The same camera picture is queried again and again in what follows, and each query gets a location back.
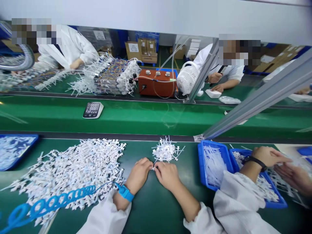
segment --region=blue plastic tray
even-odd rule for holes
[[[0,169],[0,171],[7,171],[11,168],[13,168],[22,158],[23,156],[25,155],[25,153],[29,150],[29,148],[38,140],[39,138],[39,135],[36,135],[36,134],[1,134],[0,135],[0,138],[3,138],[3,137],[35,137],[35,139],[30,143],[30,144],[26,144],[27,146],[27,149],[19,156],[15,159],[15,161],[10,165],[8,166],[7,168],[5,169]]]
[[[235,157],[233,155],[233,152],[239,152],[241,155],[243,155],[244,157],[248,157],[251,155],[252,151],[251,150],[246,150],[246,149],[230,149],[230,158],[231,158],[231,162],[233,164],[233,168],[234,168],[234,172],[238,172],[240,170]],[[280,195],[279,191],[277,190],[275,184],[273,183],[273,181],[271,180],[270,176],[268,175],[267,172],[261,172],[260,175],[262,175],[267,182],[269,182],[270,185],[272,185],[272,189],[274,190],[274,192],[278,195],[279,197],[279,202],[272,202],[272,201],[267,201],[266,200],[266,208],[276,208],[276,209],[283,209],[283,208],[287,208],[288,205],[286,203],[286,201],[284,200],[284,198]]]
[[[206,167],[205,167],[205,160],[204,160],[204,150],[203,147],[204,146],[211,146],[211,147],[218,147],[219,151],[221,153],[221,157],[224,161],[224,163],[227,166],[227,169],[230,173],[234,173],[233,167],[232,167],[232,163],[230,161],[230,157],[228,154],[228,148],[226,145],[223,145],[221,143],[218,142],[214,142],[214,141],[208,141],[208,140],[202,140],[199,144],[198,144],[198,158],[199,158],[199,169],[200,169],[200,175],[201,175],[201,182],[203,185],[207,186],[208,188],[210,188],[213,191],[217,191],[219,188],[215,187],[213,185],[208,184],[207,182],[207,174],[206,174]]]
[[[300,148],[300,149],[297,149],[297,151],[298,151],[299,154],[301,154],[302,156],[311,156],[311,155],[312,155],[312,146]],[[312,164],[312,158],[306,158],[306,160],[307,160],[309,163]]]

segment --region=plastic bag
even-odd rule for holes
[[[239,99],[228,97],[228,96],[222,96],[219,98],[219,100],[223,102],[224,104],[240,104],[241,103]]]

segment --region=hand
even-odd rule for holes
[[[223,75],[221,73],[212,73],[209,75],[208,82],[211,84],[218,83],[221,80],[222,76]]]
[[[282,166],[275,165],[274,170],[303,196],[312,197],[312,180],[306,170],[290,163],[283,163]]]
[[[295,94],[308,94],[310,92],[310,87],[306,87],[306,88],[303,88],[301,90],[299,90],[298,92],[295,92]]]
[[[155,163],[155,173],[159,182],[170,192],[182,185],[176,165],[166,162]]]
[[[81,60],[81,58],[78,58],[76,61],[74,61],[74,62],[70,65],[70,68],[76,70],[80,65],[83,65],[83,64],[85,64],[85,63]]]
[[[211,91],[218,91],[218,92],[222,93],[224,91],[224,85],[223,84],[218,84],[215,87],[213,87],[211,89]]]
[[[259,159],[261,162],[263,162],[267,167],[272,167],[277,163],[290,163],[292,160],[290,158],[284,157],[284,155],[271,148],[271,147],[265,147],[261,146],[260,148],[254,148],[252,152],[252,156]]]
[[[153,168],[153,163],[147,158],[137,161],[132,168],[130,175],[124,184],[135,195],[144,185],[149,170]]]

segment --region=electric fan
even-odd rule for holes
[[[183,64],[183,67],[176,79],[176,84],[178,86],[178,89],[182,92],[182,95],[190,94],[194,84],[198,78],[199,75],[199,69],[196,63],[189,61]],[[197,95],[201,96],[203,94],[202,90],[199,90]]]

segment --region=green workbench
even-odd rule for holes
[[[151,147],[156,146],[155,141],[122,141],[127,143],[124,155],[119,158],[120,167],[124,168],[123,176],[128,177],[131,168],[136,161],[147,157],[154,161]],[[64,151],[68,147],[78,144],[78,140],[63,139],[42,139],[38,142],[29,154],[20,162],[14,171],[0,172],[0,188],[8,186],[12,181],[20,178],[28,170],[27,167],[36,163],[41,152],[48,153],[52,149]],[[186,146],[185,151],[175,162],[178,167],[181,181],[199,201],[212,207],[214,192],[200,182],[199,161],[197,153],[197,143],[178,142],[180,147]],[[234,148],[245,146],[252,149],[259,144],[234,144]],[[9,190],[0,192],[0,229],[6,225],[6,219],[11,211],[21,203],[26,202],[27,195],[18,195],[18,191]],[[259,211],[261,217],[275,227],[282,234],[297,233],[302,228],[307,216],[307,211],[300,205],[292,202],[290,198],[283,194],[288,203],[287,209],[263,209]],[[87,219],[92,207],[84,210],[61,209],[49,231],[49,234],[75,234]],[[133,200],[132,210],[126,223],[124,234],[156,234],[156,233],[188,233],[183,226],[183,212],[173,195],[166,190],[157,180],[155,173],[150,171],[148,179],[143,188],[137,193]],[[34,222],[21,228],[13,229],[11,234],[28,233],[37,234],[41,226],[34,227]]]

